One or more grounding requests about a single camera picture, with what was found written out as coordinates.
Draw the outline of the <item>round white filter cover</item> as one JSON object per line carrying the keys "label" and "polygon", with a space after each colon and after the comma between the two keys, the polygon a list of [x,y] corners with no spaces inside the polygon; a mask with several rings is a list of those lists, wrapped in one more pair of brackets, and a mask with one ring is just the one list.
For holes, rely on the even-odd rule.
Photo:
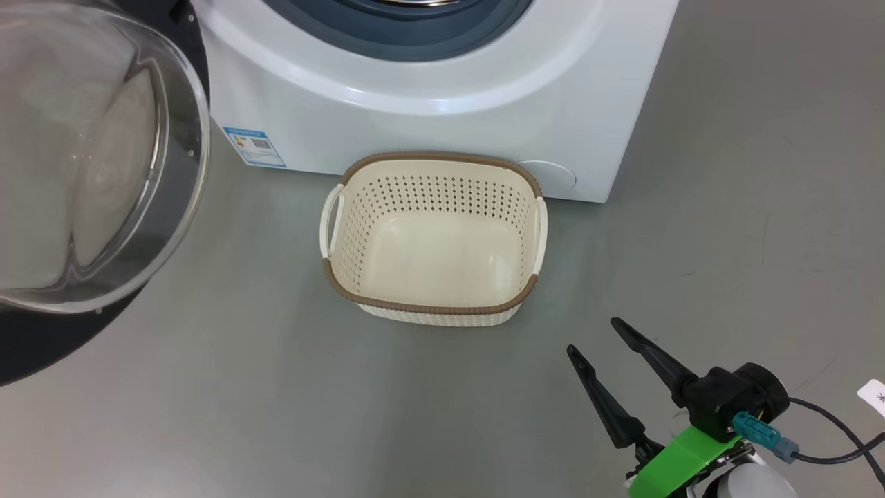
{"label": "round white filter cover", "polygon": [[522,160],[517,163],[537,180],[544,192],[571,190],[577,177],[569,168],[546,160]]}

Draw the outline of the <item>round dark glass washer door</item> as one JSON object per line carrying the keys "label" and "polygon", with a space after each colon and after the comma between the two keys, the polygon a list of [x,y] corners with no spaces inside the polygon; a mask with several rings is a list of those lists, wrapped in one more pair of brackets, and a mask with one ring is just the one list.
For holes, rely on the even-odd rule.
{"label": "round dark glass washer door", "polygon": [[194,0],[0,0],[0,387],[118,319],[211,154]]}

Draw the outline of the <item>white paper tag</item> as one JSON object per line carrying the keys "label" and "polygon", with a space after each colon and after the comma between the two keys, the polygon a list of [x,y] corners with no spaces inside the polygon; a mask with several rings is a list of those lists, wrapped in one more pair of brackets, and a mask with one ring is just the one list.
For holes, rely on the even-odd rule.
{"label": "white paper tag", "polygon": [[885,382],[870,379],[857,391],[857,396],[885,419]]}

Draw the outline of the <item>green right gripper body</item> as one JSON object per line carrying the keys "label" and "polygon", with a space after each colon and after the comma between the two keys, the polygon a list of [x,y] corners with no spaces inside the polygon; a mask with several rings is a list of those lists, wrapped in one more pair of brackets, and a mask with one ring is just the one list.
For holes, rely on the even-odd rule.
{"label": "green right gripper body", "polygon": [[639,461],[628,485],[630,498],[673,498],[714,461],[733,448],[738,437],[721,443],[690,425],[668,445],[643,438],[635,446]]}

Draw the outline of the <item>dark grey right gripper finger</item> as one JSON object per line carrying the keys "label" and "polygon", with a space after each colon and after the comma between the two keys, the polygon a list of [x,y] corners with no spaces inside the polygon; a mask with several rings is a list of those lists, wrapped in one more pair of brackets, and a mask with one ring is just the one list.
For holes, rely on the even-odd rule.
{"label": "dark grey right gripper finger", "polygon": [[620,317],[611,318],[611,327],[619,334],[626,346],[638,353],[651,366],[652,371],[666,385],[676,406],[686,406],[683,390],[685,385],[696,381],[696,374],[681,362],[648,340]]}
{"label": "dark grey right gripper finger", "polygon": [[573,344],[569,344],[567,357],[614,447],[623,450],[644,441],[645,427],[642,422],[630,416],[602,385],[595,374],[595,369],[581,351]]}

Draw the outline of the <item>grey rubber door seal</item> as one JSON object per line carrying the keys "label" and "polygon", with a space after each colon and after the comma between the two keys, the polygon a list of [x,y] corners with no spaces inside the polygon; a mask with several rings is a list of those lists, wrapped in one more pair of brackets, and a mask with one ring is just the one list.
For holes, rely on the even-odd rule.
{"label": "grey rubber door seal", "polygon": [[290,24],[357,55],[453,59],[495,42],[533,0],[263,0]]}

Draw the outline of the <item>blue energy label sticker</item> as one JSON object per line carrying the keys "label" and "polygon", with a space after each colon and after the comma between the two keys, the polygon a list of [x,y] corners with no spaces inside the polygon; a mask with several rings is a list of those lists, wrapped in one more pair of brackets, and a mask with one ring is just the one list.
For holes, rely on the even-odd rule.
{"label": "blue energy label sticker", "polygon": [[281,168],[287,166],[281,155],[262,131],[221,127],[244,163],[250,166]]}

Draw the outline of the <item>white front-load washing machine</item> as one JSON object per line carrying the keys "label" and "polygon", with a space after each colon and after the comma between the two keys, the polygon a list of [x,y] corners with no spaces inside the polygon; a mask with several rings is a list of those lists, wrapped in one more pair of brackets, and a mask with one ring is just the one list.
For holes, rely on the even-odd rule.
{"label": "white front-load washing machine", "polygon": [[546,160],[569,201],[609,198],[680,0],[533,0],[502,37],[395,62],[326,44],[263,0],[194,0],[211,115],[262,131],[288,171],[343,174],[371,154]]}

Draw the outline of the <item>cream perforated laundry basket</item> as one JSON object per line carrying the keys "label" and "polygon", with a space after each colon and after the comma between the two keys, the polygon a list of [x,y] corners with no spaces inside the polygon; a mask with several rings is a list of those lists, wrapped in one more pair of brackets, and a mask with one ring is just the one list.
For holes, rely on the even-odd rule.
{"label": "cream perforated laundry basket", "polygon": [[429,326],[503,324],[534,290],[549,214],[509,160],[441,151],[354,163],[320,214],[330,286],[370,315]]}

